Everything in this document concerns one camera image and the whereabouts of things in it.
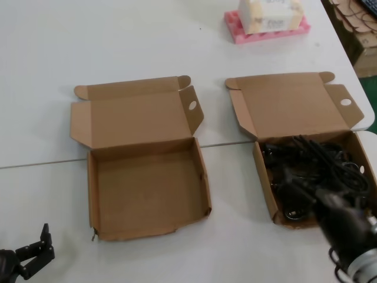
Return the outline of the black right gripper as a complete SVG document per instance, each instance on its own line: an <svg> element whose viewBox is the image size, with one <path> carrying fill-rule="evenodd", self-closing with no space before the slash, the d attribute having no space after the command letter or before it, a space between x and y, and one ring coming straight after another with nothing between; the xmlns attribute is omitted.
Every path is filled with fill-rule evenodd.
<svg viewBox="0 0 377 283"><path fill-rule="evenodd" d="M340 260L355 260L372 249L372 225L343 196L327 189L314 193L302 180L284 180L278 187L284 213L319 210L319 226Z"/></svg>

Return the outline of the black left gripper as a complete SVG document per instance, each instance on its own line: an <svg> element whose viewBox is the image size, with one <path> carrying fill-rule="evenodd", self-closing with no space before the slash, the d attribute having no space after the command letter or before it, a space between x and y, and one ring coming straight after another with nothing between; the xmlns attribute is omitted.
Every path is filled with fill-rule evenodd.
<svg viewBox="0 0 377 283"><path fill-rule="evenodd" d="M19 248L15 252L1 249L1 280L16 280L20 271L23 279L30 279L54 258L49 224L45 223L38 242ZM31 261L21 267L21 262L29 259Z"/></svg>

